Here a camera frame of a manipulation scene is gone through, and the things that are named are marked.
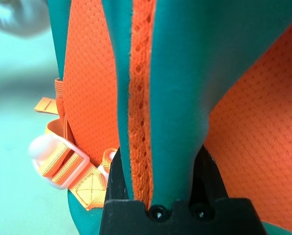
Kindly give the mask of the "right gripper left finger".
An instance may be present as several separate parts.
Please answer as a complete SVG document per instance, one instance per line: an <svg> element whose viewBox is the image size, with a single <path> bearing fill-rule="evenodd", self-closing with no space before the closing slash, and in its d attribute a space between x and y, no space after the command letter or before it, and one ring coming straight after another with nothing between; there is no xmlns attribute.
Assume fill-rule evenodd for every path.
<svg viewBox="0 0 292 235"><path fill-rule="evenodd" d="M126 200L129 199L127 187L124 179L120 149L117 150L111 162L106 200Z"/></svg>

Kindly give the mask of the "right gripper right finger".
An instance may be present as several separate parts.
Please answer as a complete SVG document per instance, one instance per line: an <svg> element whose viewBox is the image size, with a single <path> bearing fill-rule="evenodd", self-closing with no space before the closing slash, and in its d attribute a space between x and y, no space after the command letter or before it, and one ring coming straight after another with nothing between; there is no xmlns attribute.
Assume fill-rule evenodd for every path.
<svg viewBox="0 0 292 235"><path fill-rule="evenodd" d="M194 162L190 203L213 204L215 200L227 197L217 164L207 149L202 146Z"/></svg>

